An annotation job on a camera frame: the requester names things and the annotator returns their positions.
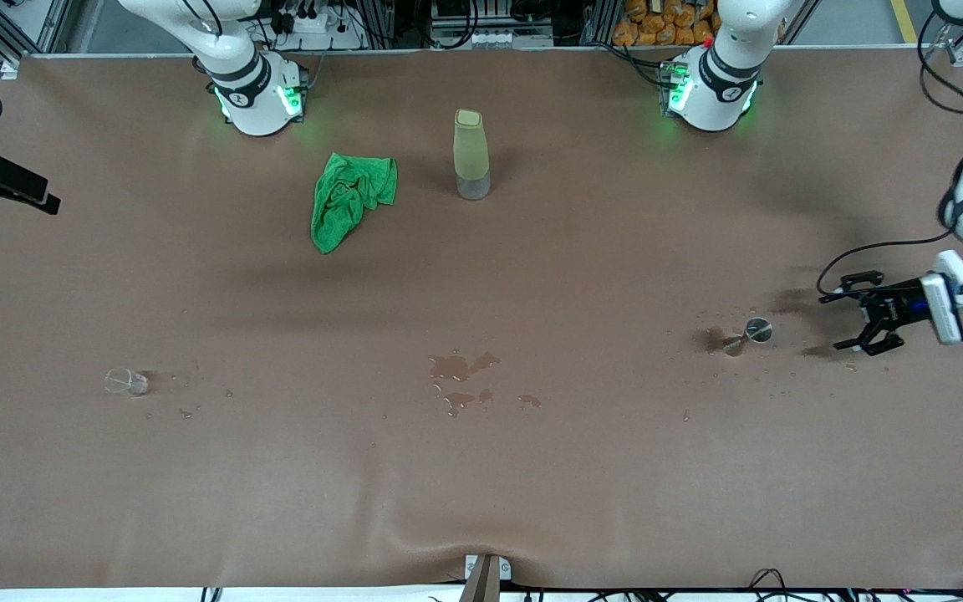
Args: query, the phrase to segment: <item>green bottle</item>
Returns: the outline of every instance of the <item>green bottle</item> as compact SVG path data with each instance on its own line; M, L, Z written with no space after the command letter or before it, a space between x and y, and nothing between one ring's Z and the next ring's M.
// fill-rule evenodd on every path
M482 114L461 108L456 111L456 137L451 144L456 164L456 187L469 201L489 194L489 144L485 140Z

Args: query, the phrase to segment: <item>yellow stripe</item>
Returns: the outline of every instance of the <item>yellow stripe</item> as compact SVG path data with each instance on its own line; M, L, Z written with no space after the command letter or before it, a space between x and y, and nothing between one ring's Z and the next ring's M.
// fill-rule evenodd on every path
M901 38L905 44L916 44L916 29L913 27L913 19L909 17L909 7L905 6L905 0L890 0L890 7L894 9L894 18L898 19L898 29L901 30Z

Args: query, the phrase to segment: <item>clear glass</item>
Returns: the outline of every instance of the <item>clear glass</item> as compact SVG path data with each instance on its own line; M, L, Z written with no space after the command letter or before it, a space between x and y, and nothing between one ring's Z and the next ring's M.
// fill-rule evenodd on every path
M149 390L148 378L139 373L138 370L130 370L127 367L115 367L115 369L106 373L106 377L103 378L103 386L106 386L106 391L111 395L128 395L131 397L145 395Z

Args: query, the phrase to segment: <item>brown tabletop surface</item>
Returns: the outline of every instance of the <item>brown tabletop surface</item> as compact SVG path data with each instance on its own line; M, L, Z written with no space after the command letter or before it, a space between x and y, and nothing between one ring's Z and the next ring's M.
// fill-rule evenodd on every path
M24 61L0 154L64 203L0 202L0 587L435 582L479 551L550 587L963 586L963 345L830 354L859 312L810 290L939 231L963 118L916 76L778 51L706 134L601 51L335 57L305 123L248 138L187 60ZM400 180L321 256L331 152ZM754 312L772 343L708 354ZM153 392L104 392L115 366Z

